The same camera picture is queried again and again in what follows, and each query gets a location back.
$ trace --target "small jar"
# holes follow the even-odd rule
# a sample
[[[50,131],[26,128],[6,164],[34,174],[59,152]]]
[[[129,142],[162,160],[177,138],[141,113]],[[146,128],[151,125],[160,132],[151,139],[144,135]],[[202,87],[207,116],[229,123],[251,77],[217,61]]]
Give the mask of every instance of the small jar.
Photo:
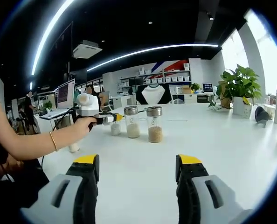
[[[117,136],[121,134],[121,125],[120,121],[111,122],[111,135]]]
[[[147,108],[149,142],[158,143],[162,141],[161,116],[161,106]]]
[[[138,108],[136,106],[125,107],[124,114],[128,138],[138,138],[140,136]]]

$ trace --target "metal lid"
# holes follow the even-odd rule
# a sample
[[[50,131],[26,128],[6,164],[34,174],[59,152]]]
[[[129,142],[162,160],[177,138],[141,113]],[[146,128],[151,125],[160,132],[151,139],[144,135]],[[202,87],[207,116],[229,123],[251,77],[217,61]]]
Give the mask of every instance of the metal lid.
[[[137,106],[128,106],[124,108],[125,115],[135,115],[138,114],[138,107]]]
[[[157,117],[162,115],[162,107],[161,106],[151,106],[147,108],[147,116],[148,117]]]

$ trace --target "bangle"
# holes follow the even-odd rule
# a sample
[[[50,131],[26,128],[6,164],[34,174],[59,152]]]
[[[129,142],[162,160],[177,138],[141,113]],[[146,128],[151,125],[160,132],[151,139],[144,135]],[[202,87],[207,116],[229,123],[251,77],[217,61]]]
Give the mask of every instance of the bangle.
[[[51,137],[51,139],[52,139],[52,141],[53,141],[53,143],[54,143],[54,146],[55,146],[55,151],[57,152],[57,151],[58,151],[58,149],[56,148],[55,140],[54,140],[54,138],[53,138],[53,136],[52,136],[51,132],[49,132],[49,134],[50,134],[50,137]]]

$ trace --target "led light strip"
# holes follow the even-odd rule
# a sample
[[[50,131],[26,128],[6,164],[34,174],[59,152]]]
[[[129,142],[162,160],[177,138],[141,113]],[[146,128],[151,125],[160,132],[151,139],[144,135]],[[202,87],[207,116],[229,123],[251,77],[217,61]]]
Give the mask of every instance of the led light strip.
[[[58,21],[58,19],[61,17],[61,15],[65,12],[65,10],[71,5],[71,3],[73,2],[74,0],[66,0],[64,2],[64,4],[60,7],[60,9],[56,12],[56,14],[54,15],[54,17],[52,18],[52,20],[50,21],[48,27],[46,28],[44,34],[43,34],[43,37],[41,39],[41,42],[39,44],[39,47],[38,47],[38,50],[37,50],[37,53],[36,53],[36,57],[35,57],[35,60],[34,60],[34,64],[33,64],[33,68],[32,68],[32,76],[35,74],[35,71],[36,71],[36,67],[37,67],[37,64],[38,64],[38,61],[39,61],[39,58],[40,58],[40,55],[41,55],[41,52],[42,52],[42,49],[43,49],[43,46],[51,32],[51,30],[54,28],[56,22]]]
[[[216,45],[216,44],[202,44],[202,43],[188,43],[188,44],[167,45],[167,46],[162,46],[162,47],[155,47],[155,48],[149,48],[149,49],[145,49],[145,50],[139,50],[139,51],[127,54],[127,55],[116,57],[116,58],[111,59],[111,60],[109,60],[107,62],[103,62],[103,63],[101,63],[99,65],[96,65],[93,68],[88,69],[87,72],[88,71],[92,71],[93,69],[96,69],[96,68],[98,68],[98,67],[100,67],[102,65],[108,64],[110,62],[119,60],[121,58],[129,57],[129,56],[132,56],[132,55],[137,55],[137,54],[148,52],[148,51],[152,51],[152,50],[159,50],[159,49],[165,49],[165,48],[177,48],[177,47],[212,47],[212,48],[217,48],[218,45]]]

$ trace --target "black ceiling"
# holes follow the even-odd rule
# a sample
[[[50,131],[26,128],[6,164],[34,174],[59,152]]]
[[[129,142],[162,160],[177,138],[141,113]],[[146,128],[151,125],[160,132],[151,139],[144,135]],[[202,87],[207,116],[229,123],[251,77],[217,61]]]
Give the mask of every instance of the black ceiling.
[[[0,76],[7,98],[22,97],[34,82],[55,89],[70,70],[89,68],[140,49],[181,43],[221,45],[244,23],[246,4],[228,0],[75,0],[47,39],[36,73],[31,76],[42,34],[64,0],[29,0],[17,7],[0,41]],[[214,16],[208,19],[207,13]],[[71,58],[81,40],[96,42],[103,50],[90,59]],[[103,73],[157,61],[190,57],[211,59],[220,49],[183,47],[131,56],[88,72],[88,80]]]

